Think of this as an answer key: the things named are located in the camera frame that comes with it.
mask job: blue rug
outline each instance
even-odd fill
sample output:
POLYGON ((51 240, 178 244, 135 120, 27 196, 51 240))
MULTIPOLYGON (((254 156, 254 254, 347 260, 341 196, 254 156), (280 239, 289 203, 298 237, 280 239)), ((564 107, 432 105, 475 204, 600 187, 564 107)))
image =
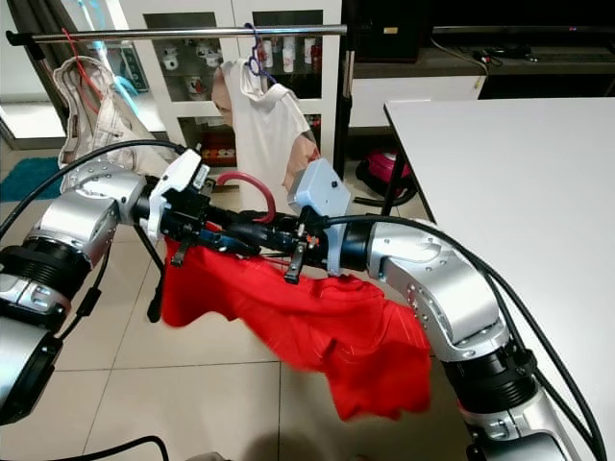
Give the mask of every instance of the blue rug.
MULTIPOLYGON (((0 202, 18 202, 24 199, 57 171, 57 158, 24 158, 0 182, 0 202)), ((37 200, 60 197, 61 182, 62 180, 57 180, 51 184, 37 197, 37 200)))

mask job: clothes hanger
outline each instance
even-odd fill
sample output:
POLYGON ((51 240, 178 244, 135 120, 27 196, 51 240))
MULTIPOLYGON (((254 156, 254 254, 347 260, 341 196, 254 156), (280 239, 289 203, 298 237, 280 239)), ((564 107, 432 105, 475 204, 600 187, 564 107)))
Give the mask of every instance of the clothes hanger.
POLYGON ((262 68, 262 64, 258 59, 258 46, 260 45, 260 37, 258 36, 257 29, 249 22, 244 24, 244 27, 249 27, 254 32, 254 41, 255 44, 252 47, 252 54, 250 58, 248 58, 248 62, 246 65, 250 68, 250 72, 252 72, 257 77, 266 77, 273 85, 277 83, 276 79, 273 76, 262 68))

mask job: tile floor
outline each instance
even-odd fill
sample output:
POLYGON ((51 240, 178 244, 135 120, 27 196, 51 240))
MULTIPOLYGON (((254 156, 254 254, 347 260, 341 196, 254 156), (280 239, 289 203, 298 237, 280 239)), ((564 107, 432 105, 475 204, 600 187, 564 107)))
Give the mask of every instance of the tile floor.
MULTIPOLYGON (((23 156, 3 149, 0 179, 23 156)), ((347 183, 354 194, 371 195, 357 181, 347 183)), ((214 201, 239 208, 236 190, 216 193, 214 201)), ((47 205, 34 203, 2 245, 19 243, 47 205)), ((0 205, 0 217, 11 209, 0 205)), ((425 217, 418 197, 396 212, 425 217)), ((211 450, 236 461, 345 461, 359 453, 375 461, 465 459, 467 435, 437 364, 426 414, 342 423, 322 376, 280 364, 240 322, 209 315, 179 330, 149 324, 145 311, 157 276, 132 230, 119 231, 99 304, 66 342, 33 415, 0 429, 0 457, 64 457, 158 434, 172 461, 211 450)), ((112 459, 160 455, 144 446, 112 459)))

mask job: clothes rack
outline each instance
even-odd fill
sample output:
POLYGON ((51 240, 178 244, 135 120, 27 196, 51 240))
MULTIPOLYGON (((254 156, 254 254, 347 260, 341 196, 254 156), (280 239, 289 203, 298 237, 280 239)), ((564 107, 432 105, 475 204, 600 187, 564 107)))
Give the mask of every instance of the clothes rack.
MULTIPOLYGON (((344 2, 347 19, 355 17, 354 2, 344 2)), ((335 143, 333 149, 333 167, 340 178, 344 175, 344 147, 348 135, 350 110, 352 107, 352 82, 355 60, 354 27, 347 24, 308 25, 308 26, 265 26, 255 28, 261 36, 340 36, 340 59, 338 72, 337 104, 335 113, 335 143)), ((100 40, 159 40, 166 38, 228 38, 253 36, 254 30, 248 27, 207 27, 185 29, 130 29, 115 31, 71 32, 76 41, 100 40)), ((15 34, 7 32, 7 39, 12 46, 24 46, 32 56, 35 66, 39 66, 46 79, 53 87, 51 69, 46 62, 41 43, 66 43, 68 38, 62 34, 15 34)))

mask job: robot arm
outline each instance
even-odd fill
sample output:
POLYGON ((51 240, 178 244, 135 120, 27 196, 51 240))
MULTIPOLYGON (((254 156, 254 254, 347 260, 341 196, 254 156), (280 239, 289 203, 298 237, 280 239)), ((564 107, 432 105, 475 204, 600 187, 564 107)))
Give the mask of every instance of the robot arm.
POLYGON ((0 425, 27 416, 62 347, 54 337, 70 300, 111 244, 118 224, 139 223, 152 239, 257 255, 260 246, 291 255, 285 279, 304 264, 367 270, 408 300, 459 399, 473 436, 472 460, 578 461, 578 455, 532 375, 535 360, 518 351, 482 274, 456 249, 426 231, 389 223, 323 226, 343 215, 350 194, 325 160, 297 179, 289 202, 300 216, 233 213, 202 194, 208 168, 186 151, 156 186, 105 162, 80 171, 76 186, 49 206, 20 247, 0 253, 0 425), (206 222, 220 231, 209 230, 206 222))

